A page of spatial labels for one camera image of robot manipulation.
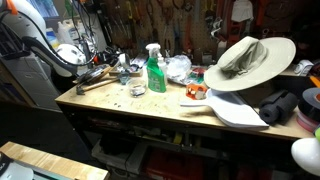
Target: wooden board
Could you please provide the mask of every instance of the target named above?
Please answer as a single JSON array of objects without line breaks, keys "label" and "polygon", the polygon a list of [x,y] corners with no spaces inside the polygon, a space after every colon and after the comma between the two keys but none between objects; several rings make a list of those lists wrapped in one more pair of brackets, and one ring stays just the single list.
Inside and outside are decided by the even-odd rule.
[{"label": "wooden board", "polygon": [[[261,93],[263,88],[250,92],[250,96]],[[112,83],[106,86],[86,92],[85,95],[77,95],[72,88],[56,99],[58,104],[66,104],[75,107],[97,109],[106,112],[127,114],[135,117],[147,117],[154,120],[170,121],[209,128],[238,131],[262,136],[274,136],[276,138],[295,139],[312,137],[313,135],[300,127],[296,121],[298,109],[295,109],[291,118],[284,123],[276,123],[265,130],[239,129],[224,125],[209,107],[180,107],[179,102],[191,100],[186,95],[185,86],[168,83],[165,93],[153,92],[150,89],[138,98],[132,97],[126,86],[120,83]]]},{"label": "wooden board", "polygon": [[8,142],[0,148],[7,156],[47,171],[77,180],[105,180],[109,172],[93,166],[55,156],[20,144]]}]

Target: hat crown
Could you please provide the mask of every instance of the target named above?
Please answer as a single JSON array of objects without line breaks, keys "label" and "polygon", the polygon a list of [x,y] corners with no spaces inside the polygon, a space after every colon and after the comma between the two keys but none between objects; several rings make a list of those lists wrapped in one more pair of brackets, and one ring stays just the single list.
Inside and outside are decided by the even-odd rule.
[{"label": "hat crown", "polygon": [[219,59],[218,67],[229,77],[243,76],[258,68],[266,59],[268,50],[256,38],[245,37],[230,47]]}]

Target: workbench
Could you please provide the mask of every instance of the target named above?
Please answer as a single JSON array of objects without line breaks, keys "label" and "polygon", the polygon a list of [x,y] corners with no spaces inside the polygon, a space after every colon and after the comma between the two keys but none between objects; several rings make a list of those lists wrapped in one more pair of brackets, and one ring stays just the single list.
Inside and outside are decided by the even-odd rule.
[{"label": "workbench", "polygon": [[0,148],[0,151],[14,160],[70,179],[106,180],[109,177],[109,172],[106,170],[39,151],[14,142],[7,142]]},{"label": "workbench", "polygon": [[[257,95],[263,97],[263,93],[261,93],[259,88],[260,90],[265,89],[263,86],[256,87],[256,89],[249,89],[243,92],[243,94],[247,94],[248,97]],[[191,134],[209,137],[212,138],[212,142],[215,142],[213,140],[219,139],[221,134],[224,133],[229,133],[229,139],[230,137],[236,139],[244,135],[244,141],[235,141],[247,141],[250,145],[255,144],[257,141],[261,143],[264,142],[256,138],[268,139],[261,146],[268,145],[268,143],[272,144],[275,140],[283,140],[287,143],[285,153],[288,156],[290,156],[290,143],[299,138],[313,136],[312,133],[306,131],[297,123],[297,108],[287,121],[275,123],[268,129],[241,129],[228,127],[223,124],[209,107],[181,107],[179,105],[180,101],[191,100],[185,94],[185,86],[169,82],[165,93],[157,93],[148,89],[144,95],[132,97],[126,86],[120,83],[112,83],[87,91],[85,95],[77,95],[76,88],[74,87],[58,97],[56,102],[83,141],[88,145],[89,149],[92,148],[94,144],[86,138],[86,135],[83,133],[84,131],[103,134],[110,129],[108,127],[96,126],[92,120],[99,121],[100,123],[111,120],[112,122],[120,123],[120,126],[141,125],[163,128],[182,132],[185,137]],[[248,138],[251,137],[255,139],[252,140],[255,142],[250,142]],[[222,140],[222,143],[223,142],[228,144],[226,139]],[[208,151],[208,149],[204,151],[199,149],[195,150],[195,147],[190,147],[191,145],[186,144],[186,141],[184,141],[182,147],[181,145],[172,146],[172,150],[186,150],[199,155],[204,154],[205,156],[214,158],[225,158],[221,157],[219,155],[221,153],[215,151],[212,147],[210,151]]]}]

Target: pegboard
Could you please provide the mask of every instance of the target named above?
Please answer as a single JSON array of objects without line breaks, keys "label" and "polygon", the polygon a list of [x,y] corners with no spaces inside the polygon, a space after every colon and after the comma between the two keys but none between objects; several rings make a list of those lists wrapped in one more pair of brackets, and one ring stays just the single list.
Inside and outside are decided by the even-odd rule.
[{"label": "pegboard", "polygon": [[[118,0],[118,4],[120,6],[119,8],[119,14],[123,21],[123,24],[126,28],[126,30],[130,30],[128,28],[129,26],[129,18],[128,18],[128,9],[126,5],[127,0]],[[128,53],[130,56],[135,56],[139,52],[146,52],[145,46],[148,43],[151,43],[150,36],[152,33],[152,27],[150,23],[150,18],[147,13],[147,3],[148,0],[137,0],[137,1],[130,1],[131,2],[131,8],[132,8],[132,14],[134,19],[136,16],[136,10],[134,8],[133,2],[136,2],[137,7],[139,9],[140,13],[140,19],[141,24],[143,27],[140,27],[138,23],[135,23],[135,34],[137,37],[137,43],[133,44],[132,49],[127,49],[126,46],[128,45],[128,38],[123,33],[124,30],[120,25],[119,17],[116,14],[117,9],[115,1],[105,0],[104,3],[107,7],[107,16],[109,18],[109,22],[111,24],[112,33],[112,43],[118,45],[126,53]],[[205,22],[205,11],[204,6],[206,1],[200,0],[200,11],[199,11],[199,19],[195,19],[195,8],[190,12],[184,11],[184,10],[178,10],[174,7],[172,0],[163,0],[163,8],[172,8],[173,10],[173,17],[169,21],[166,34],[164,35],[164,29],[166,25],[165,17],[162,13],[162,8],[158,4],[158,1],[156,0],[150,0],[152,6],[153,6],[153,17],[154,17],[154,27],[158,30],[158,37],[159,37],[159,44],[161,45],[161,53],[163,56],[165,56],[164,52],[164,40],[168,39],[170,40],[171,44],[171,52],[170,55],[174,56],[174,23],[179,23],[180,26],[180,44],[181,48],[183,50],[183,44],[185,43],[185,35],[186,35],[186,25],[187,25],[187,17],[191,16],[191,29],[190,29],[190,39],[193,45],[194,49],[194,60],[193,64],[202,64],[202,53],[208,52],[208,53],[214,53],[213,49],[216,48],[216,40],[210,39],[209,32],[207,31],[206,22]],[[183,1],[182,0],[175,0],[175,3],[177,6],[180,6]]]}]

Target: hammer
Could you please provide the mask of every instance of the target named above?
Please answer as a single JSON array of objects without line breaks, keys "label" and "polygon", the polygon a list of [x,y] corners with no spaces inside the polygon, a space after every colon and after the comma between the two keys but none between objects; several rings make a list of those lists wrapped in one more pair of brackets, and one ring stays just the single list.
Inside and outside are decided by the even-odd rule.
[{"label": "hammer", "polygon": [[118,78],[111,79],[111,80],[105,80],[105,81],[101,81],[99,83],[96,83],[96,84],[93,84],[93,85],[90,85],[90,86],[86,86],[86,87],[81,87],[82,84],[80,84],[80,85],[78,85],[76,87],[77,95],[84,95],[84,92],[86,92],[86,91],[89,91],[91,89],[95,89],[95,88],[100,87],[100,86],[104,86],[104,85],[110,84],[110,83],[115,82],[117,80],[118,80]]}]

